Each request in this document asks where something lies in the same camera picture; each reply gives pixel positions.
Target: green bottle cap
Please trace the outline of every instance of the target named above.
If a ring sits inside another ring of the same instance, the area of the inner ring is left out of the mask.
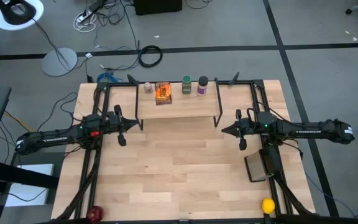
[[[182,80],[184,83],[191,83],[191,78],[188,75],[185,75]]]

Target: red object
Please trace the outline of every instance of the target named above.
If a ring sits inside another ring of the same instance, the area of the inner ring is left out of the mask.
[[[100,135],[100,131],[93,131],[91,132],[91,137],[95,137],[97,135]]]
[[[100,222],[103,218],[103,208],[100,206],[93,206],[86,214],[86,217],[92,224]]]

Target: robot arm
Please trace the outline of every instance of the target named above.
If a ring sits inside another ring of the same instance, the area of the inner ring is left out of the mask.
[[[97,144],[96,137],[101,134],[116,132],[119,133],[119,144],[125,146],[126,140],[123,133],[137,125],[137,123],[136,120],[124,118],[120,106],[116,105],[114,112],[107,112],[104,120],[98,114],[91,114],[84,117],[80,124],[73,125],[68,129],[25,133],[16,141],[16,152],[21,155],[27,155],[44,147],[76,143],[80,144],[84,149],[91,149]]]
[[[315,123],[292,123],[278,119],[269,112],[259,112],[257,121],[252,121],[250,117],[241,118],[241,110],[236,111],[236,119],[233,125],[222,129],[222,132],[240,138],[240,150],[247,147],[244,139],[246,134],[267,135],[270,144],[273,145],[282,145],[286,139],[328,139],[341,144],[349,144],[354,140],[351,126],[337,119]]]

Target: small bottle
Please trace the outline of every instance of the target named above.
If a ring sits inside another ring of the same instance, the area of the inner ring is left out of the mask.
[[[202,76],[198,79],[197,95],[204,96],[208,87],[208,78]]]
[[[153,92],[153,86],[149,83],[146,82],[143,84],[143,89],[145,93],[152,93]]]
[[[191,78],[188,75],[185,75],[181,80],[181,92],[183,94],[191,93]]]

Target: white lamp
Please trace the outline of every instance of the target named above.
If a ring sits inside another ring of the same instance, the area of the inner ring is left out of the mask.
[[[41,18],[42,14],[44,13],[44,5],[39,0],[25,1],[35,7],[35,16],[23,24],[13,25],[5,20],[4,15],[2,14],[2,11],[0,9],[0,28],[4,30],[15,31],[25,29],[35,24],[37,28],[41,31],[41,33],[45,36],[45,38],[48,40],[48,37],[44,30],[40,27],[38,22],[36,22]],[[58,77],[72,71],[78,60],[75,51],[66,47],[58,49],[52,41],[50,41],[50,44],[52,45],[52,47],[54,47],[54,49],[57,49],[57,51],[53,50],[44,57],[44,59],[42,60],[42,70],[47,75],[53,77]]]

